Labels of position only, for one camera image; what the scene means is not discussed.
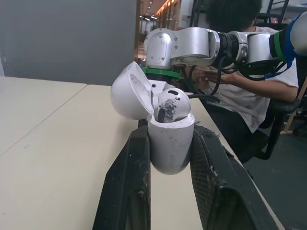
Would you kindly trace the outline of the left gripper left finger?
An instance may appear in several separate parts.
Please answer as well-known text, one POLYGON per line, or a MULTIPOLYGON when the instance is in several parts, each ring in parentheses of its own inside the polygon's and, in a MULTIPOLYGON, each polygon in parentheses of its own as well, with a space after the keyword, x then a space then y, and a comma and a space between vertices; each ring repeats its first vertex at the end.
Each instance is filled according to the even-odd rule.
POLYGON ((148 126, 140 120, 106 173, 94 230, 151 228, 151 161, 148 126))

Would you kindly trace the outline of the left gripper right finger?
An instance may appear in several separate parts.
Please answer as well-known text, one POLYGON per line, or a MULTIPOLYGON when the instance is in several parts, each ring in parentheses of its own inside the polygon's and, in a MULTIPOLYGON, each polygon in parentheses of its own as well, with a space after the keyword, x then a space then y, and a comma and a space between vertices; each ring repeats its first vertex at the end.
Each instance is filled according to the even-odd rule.
POLYGON ((283 230, 248 172, 211 130, 195 125, 190 171, 205 230, 283 230))

